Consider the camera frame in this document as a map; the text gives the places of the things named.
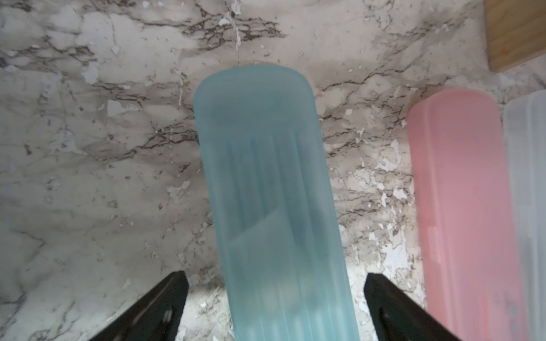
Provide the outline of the pink pencil case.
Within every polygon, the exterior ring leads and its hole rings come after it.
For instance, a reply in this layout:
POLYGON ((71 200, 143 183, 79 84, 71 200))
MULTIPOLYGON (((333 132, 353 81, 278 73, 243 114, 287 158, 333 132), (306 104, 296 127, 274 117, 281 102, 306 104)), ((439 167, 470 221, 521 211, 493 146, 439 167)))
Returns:
POLYGON ((527 340, 500 109, 451 89, 408 113, 427 309, 461 340, 527 340))

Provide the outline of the clear pencil case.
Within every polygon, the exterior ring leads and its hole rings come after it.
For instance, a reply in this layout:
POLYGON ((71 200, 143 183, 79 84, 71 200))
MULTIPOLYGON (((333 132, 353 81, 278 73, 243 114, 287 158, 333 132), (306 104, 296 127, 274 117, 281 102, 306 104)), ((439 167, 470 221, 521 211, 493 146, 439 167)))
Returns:
POLYGON ((545 91, 507 103, 503 128, 529 338, 544 340, 545 91))

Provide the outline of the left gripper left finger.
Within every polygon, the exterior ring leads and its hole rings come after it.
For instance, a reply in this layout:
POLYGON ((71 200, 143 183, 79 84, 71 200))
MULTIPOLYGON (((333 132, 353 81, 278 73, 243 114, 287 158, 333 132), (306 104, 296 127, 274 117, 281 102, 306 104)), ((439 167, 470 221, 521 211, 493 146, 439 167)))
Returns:
POLYGON ((175 340, 188 294, 185 272, 174 271, 92 339, 175 340))

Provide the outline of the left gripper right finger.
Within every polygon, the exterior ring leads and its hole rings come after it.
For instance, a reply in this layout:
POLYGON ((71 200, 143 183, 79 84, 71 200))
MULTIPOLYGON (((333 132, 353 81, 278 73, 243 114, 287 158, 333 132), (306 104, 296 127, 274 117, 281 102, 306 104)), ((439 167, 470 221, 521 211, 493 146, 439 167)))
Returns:
POLYGON ((458 339, 383 274, 369 273, 363 292, 379 341, 458 339))

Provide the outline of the teal pencil case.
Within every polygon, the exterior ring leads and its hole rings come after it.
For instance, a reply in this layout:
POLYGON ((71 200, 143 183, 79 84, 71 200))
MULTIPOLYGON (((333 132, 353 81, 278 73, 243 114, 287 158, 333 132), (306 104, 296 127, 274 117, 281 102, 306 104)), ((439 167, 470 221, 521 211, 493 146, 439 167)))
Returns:
POLYGON ((357 340, 314 94, 276 65, 206 78, 193 101, 236 340, 357 340))

